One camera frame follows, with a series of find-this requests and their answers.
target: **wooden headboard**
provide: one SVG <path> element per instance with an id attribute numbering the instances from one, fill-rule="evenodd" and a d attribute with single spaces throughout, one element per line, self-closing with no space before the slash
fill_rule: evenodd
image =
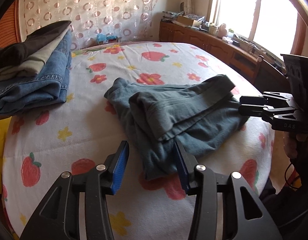
<path id="1" fill-rule="evenodd" d="M 15 0 L 0 20 L 0 48 L 20 41 L 18 0 Z"/>

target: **dark green garment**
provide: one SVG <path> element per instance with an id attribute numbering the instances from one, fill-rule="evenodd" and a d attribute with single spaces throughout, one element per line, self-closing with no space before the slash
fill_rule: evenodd
<path id="1" fill-rule="evenodd" d="M 230 92 L 234 87 L 225 75 L 192 86 L 150 86 L 118 78 L 104 96 L 141 154 L 145 178 L 151 180 L 176 172 L 175 140 L 200 157 L 218 149 L 247 121 Z"/>

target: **floral bedspread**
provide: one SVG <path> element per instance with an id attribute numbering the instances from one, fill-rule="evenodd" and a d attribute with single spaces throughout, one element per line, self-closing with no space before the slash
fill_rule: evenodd
<path id="1" fill-rule="evenodd" d="M 103 97 L 116 78 L 149 85 L 196 84 L 226 74 L 236 84 L 232 90 L 235 98 L 259 95 L 233 69 L 189 44 L 116 45 L 75 51 L 72 55 L 67 102 L 13 117 L 9 127 L 4 152 L 4 201 L 19 236 L 63 171 L 87 172 L 103 163 L 126 139 L 114 108 Z M 270 172 L 273 139 L 270 125 L 251 117 L 200 163 L 223 174 L 240 171 L 260 193 Z M 140 156 L 131 144 L 122 187 L 107 200 L 116 240 L 188 238 L 195 196 L 185 195 L 176 174 L 145 181 Z"/>

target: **folded clothes stack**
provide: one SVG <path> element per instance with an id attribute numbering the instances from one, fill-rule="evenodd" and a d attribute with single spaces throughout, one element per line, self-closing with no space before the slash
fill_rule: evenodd
<path id="1" fill-rule="evenodd" d="M 142 85 L 122 78 L 114 81 L 105 98 L 143 161 L 145 179 L 176 172 L 172 155 L 175 140 L 200 157 L 217 150 L 246 121 L 226 75 L 201 84 Z"/>
<path id="2" fill-rule="evenodd" d="M 72 62 L 70 23 L 52 23 L 0 50 L 0 115 L 66 101 Z"/>

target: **wooden dresser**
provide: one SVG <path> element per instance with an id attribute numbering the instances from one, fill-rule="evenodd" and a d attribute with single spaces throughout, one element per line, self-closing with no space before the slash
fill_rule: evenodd
<path id="1" fill-rule="evenodd" d="M 240 49 L 239 47 L 236 47 L 232 44 L 225 43 L 222 41 L 222 39 L 210 35 L 207 32 L 184 28 L 173 23 L 161 22 L 159 40 L 161 42 L 181 42 L 195 45 L 229 65 L 252 84 L 254 84 L 256 80 L 258 80 L 258 83 L 262 83 L 264 75 L 262 75 L 262 79 L 260 80 L 258 73 L 263 69 L 262 67 L 260 68 L 260 62 L 258 62 L 255 57 L 248 54 L 243 49 Z M 272 86 L 269 88 L 272 90 L 273 88 L 276 88 L 278 92 L 289 93 L 289 89 L 284 89 L 284 91 L 282 91 L 281 85 L 279 85 L 279 87 L 275 87 L 276 84 L 282 83 L 285 84 L 285 87 L 289 87 L 289 84 L 287 79 L 282 74 L 280 74 L 278 70 L 276 70 L 274 67 L 272 68 L 273 71 L 268 72 L 268 75 L 275 73 L 274 78 L 271 79 L 273 80 L 274 84 L 271 84 Z"/>

